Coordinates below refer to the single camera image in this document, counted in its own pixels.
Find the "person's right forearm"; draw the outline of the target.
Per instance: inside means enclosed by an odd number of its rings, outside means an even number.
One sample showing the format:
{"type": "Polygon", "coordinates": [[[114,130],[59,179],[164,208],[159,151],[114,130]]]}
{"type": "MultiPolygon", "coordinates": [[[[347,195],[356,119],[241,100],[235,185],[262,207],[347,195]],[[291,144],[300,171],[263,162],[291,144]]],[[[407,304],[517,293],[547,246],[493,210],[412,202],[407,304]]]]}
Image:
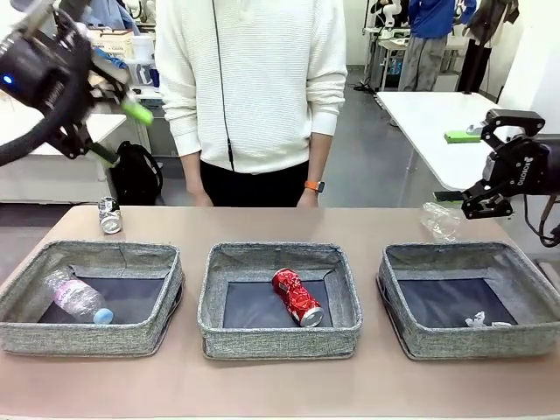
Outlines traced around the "person's right forearm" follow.
{"type": "Polygon", "coordinates": [[[185,174],[186,190],[196,199],[200,200],[206,196],[206,192],[200,175],[200,153],[184,155],[180,158],[185,174]]]}

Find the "white metal shelf desk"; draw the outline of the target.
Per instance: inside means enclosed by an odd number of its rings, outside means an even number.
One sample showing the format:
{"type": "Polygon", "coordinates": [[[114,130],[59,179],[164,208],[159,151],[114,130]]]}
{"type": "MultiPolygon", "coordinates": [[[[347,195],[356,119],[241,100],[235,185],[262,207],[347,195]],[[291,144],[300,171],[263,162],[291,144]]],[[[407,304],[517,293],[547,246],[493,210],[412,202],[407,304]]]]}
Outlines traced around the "white metal shelf desk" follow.
{"type": "Polygon", "coordinates": [[[153,122],[144,126],[132,117],[123,125],[125,138],[133,144],[141,144],[157,158],[175,158],[177,149],[165,120],[161,94],[152,86],[134,86],[133,93],[138,102],[153,114],[153,122]]]}

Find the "crushed red soda can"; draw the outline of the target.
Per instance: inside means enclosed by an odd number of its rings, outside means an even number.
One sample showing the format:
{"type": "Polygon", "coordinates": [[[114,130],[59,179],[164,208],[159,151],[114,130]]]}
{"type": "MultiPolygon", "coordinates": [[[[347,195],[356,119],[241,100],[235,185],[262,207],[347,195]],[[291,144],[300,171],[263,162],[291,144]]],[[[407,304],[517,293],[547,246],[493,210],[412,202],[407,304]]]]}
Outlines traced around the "crushed red soda can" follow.
{"type": "Polygon", "coordinates": [[[304,287],[299,274],[287,268],[272,277],[274,292],[282,299],[288,313],[301,327],[315,327],[324,317],[319,301],[304,287]]]}

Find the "person's left forearm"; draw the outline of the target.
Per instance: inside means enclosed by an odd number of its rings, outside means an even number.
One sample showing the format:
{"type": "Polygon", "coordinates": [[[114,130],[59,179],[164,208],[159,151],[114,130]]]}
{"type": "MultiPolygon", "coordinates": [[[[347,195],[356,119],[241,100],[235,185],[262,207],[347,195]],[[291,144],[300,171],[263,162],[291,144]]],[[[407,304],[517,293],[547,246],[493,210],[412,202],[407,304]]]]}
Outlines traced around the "person's left forearm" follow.
{"type": "Polygon", "coordinates": [[[319,133],[311,134],[309,142],[308,181],[319,182],[323,179],[332,143],[332,136],[319,133]]]}

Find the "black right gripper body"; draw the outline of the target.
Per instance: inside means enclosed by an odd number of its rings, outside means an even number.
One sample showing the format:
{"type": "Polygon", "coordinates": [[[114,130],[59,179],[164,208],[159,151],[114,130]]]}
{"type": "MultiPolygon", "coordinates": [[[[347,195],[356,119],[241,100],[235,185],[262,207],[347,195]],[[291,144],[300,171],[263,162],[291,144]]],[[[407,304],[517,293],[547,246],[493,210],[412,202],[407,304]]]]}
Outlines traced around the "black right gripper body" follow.
{"type": "Polygon", "coordinates": [[[500,195],[560,194],[560,137],[518,137],[486,159],[482,184],[500,195]]]}

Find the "black trousers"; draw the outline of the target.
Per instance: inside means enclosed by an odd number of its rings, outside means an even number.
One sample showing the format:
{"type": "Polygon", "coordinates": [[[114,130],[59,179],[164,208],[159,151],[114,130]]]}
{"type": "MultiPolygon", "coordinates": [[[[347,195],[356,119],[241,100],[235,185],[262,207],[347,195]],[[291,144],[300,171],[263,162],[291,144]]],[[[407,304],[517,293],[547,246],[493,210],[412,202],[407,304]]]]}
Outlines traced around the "black trousers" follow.
{"type": "Polygon", "coordinates": [[[304,162],[281,171],[248,174],[201,162],[200,175],[215,207],[296,207],[308,167],[304,162]]]}

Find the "white knit sweater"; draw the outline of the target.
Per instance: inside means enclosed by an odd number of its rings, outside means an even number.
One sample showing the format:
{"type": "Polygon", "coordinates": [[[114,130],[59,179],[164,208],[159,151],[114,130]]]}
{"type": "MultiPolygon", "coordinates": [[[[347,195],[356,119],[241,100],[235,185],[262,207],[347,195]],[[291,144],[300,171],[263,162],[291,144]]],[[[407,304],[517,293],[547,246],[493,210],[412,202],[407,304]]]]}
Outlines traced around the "white knit sweater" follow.
{"type": "Polygon", "coordinates": [[[180,156],[276,172],[332,135],[344,102],[342,0],[157,0],[156,67],[180,156]]]}

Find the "person in blue shirt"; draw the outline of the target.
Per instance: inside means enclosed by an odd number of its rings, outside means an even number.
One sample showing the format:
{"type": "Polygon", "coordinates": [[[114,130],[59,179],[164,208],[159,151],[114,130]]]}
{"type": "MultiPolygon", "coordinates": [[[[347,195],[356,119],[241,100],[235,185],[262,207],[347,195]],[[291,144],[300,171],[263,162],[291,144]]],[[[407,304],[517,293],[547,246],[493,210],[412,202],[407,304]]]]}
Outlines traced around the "person in blue shirt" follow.
{"type": "Polygon", "coordinates": [[[140,33],[134,19],[120,3],[120,0],[91,0],[82,15],[82,21],[95,28],[130,30],[135,35],[140,33]]]}

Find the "black backpack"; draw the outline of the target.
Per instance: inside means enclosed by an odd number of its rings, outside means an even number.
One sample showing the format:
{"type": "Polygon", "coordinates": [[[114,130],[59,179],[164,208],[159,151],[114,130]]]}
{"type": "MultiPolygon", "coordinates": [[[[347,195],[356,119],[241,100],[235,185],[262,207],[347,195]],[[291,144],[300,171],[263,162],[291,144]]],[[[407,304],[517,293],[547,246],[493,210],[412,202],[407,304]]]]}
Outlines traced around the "black backpack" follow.
{"type": "Polygon", "coordinates": [[[141,145],[124,141],[119,157],[110,169],[117,201],[122,206],[154,206],[161,194],[164,177],[155,158],[141,145]]]}

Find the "plastic bottle with blue cap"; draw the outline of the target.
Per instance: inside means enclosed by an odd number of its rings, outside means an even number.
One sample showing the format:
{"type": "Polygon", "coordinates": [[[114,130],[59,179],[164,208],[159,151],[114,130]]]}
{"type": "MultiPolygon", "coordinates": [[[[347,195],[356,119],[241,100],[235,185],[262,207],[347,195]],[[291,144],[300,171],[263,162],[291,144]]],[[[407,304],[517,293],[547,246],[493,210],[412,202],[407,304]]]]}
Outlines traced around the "plastic bottle with blue cap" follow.
{"type": "Polygon", "coordinates": [[[81,324],[109,325],[114,313],[102,294],[66,267],[57,269],[44,279],[53,302],[81,324]]]}

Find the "person in blue jacket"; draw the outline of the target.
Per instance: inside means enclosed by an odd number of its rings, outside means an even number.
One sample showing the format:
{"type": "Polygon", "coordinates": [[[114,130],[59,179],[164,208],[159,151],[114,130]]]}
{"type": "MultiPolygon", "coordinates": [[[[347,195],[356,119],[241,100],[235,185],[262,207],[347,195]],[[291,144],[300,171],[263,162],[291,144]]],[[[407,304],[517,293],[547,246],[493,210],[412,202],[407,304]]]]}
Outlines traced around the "person in blue jacket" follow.
{"type": "Polygon", "coordinates": [[[399,92],[433,90],[454,25],[466,25],[477,0],[461,0],[464,9],[456,19],[458,0],[409,0],[410,38],[402,62],[399,92]]]}

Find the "light wooden crate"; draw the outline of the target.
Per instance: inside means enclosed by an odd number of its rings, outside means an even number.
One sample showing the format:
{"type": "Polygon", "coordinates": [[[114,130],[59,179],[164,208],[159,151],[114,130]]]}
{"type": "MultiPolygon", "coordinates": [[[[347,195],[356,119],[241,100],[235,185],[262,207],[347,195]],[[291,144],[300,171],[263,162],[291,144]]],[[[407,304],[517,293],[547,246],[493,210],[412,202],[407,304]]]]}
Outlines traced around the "light wooden crate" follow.
{"type": "Polygon", "coordinates": [[[114,30],[108,27],[90,28],[87,35],[92,46],[103,50],[105,53],[121,60],[134,58],[132,30],[114,30]]]}

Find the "large white table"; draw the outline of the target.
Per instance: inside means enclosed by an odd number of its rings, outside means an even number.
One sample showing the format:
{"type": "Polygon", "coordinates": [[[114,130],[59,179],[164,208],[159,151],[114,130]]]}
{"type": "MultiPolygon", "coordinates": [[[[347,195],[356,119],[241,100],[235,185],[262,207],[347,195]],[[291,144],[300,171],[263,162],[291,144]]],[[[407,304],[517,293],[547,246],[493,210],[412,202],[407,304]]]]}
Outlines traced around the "large white table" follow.
{"type": "Polygon", "coordinates": [[[412,147],[399,197],[401,206],[406,203],[418,160],[423,160],[445,190],[464,191],[481,178],[491,148],[485,143],[448,144],[445,132],[464,131],[482,122],[497,104],[480,94],[458,92],[381,91],[377,101],[412,147]]]}

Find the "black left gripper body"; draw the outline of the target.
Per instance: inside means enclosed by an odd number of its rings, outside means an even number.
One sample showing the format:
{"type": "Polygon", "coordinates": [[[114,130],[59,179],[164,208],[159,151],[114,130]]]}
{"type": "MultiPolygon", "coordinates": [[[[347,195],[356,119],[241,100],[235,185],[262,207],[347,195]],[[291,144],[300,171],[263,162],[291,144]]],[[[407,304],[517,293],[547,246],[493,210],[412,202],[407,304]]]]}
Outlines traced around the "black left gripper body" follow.
{"type": "Polygon", "coordinates": [[[85,123],[94,106],[90,93],[93,49],[81,24],[82,10],[55,10],[56,32],[10,31],[0,39],[0,89],[43,115],[57,110],[62,124],[85,123]]]}

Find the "grey fabric basket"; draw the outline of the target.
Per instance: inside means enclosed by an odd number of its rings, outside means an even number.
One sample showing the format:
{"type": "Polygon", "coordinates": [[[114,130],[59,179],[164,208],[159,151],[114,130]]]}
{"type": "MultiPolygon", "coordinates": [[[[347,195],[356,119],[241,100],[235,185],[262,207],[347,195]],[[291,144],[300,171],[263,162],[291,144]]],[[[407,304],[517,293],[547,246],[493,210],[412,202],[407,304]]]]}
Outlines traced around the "grey fabric basket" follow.
{"type": "Polygon", "coordinates": [[[65,357],[144,357],[163,342],[183,293],[180,252],[169,244],[51,241],[0,290],[0,349],[65,357]],[[81,324],[44,283],[71,268],[114,313],[109,325],[81,324]]]}
{"type": "Polygon", "coordinates": [[[206,261],[197,322],[215,360],[345,359],[354,354],[362,310],[346,254],[329,243],[222,242],[206,261]],[[295,271],[324,312],[302,326],[272,279],[295,271]]]}
{"type": "Polygon", "coordinates": [[[560,292],[503,242],[388,245],[376,282],[412,360],[532,357],[560,341],[560,292]],[[468,327],[481,311],[511,326],[468,327]]]}

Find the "crushed clear plastic bottle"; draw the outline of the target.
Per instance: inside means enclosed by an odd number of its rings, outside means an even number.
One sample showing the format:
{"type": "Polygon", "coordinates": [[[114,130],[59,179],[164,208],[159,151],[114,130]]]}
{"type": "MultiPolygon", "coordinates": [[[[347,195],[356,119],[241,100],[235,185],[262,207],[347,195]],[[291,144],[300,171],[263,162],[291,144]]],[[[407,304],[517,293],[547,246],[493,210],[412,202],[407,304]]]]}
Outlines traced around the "crushed clear plastic bottle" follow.
{"type": "Polygon", "coordinates": [[[421,207],[420,221],[437,242],[453,243],[458,239],[462,219],[454,209],[426,202],[421,207]]]}

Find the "crushed silver black can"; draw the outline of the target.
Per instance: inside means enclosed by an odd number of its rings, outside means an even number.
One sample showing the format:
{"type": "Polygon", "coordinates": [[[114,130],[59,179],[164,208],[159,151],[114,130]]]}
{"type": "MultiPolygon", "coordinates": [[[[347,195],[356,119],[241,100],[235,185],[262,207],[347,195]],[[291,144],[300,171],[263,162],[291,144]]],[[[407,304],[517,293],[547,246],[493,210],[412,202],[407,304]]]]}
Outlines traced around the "crushed silver black can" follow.
{"type": "Polygon", "coordinates": [[[98,202],[98,214],[101,230],[106,235],[113,235],[122,230],[120,205],[113,197],[104,197],[98,202]]]}

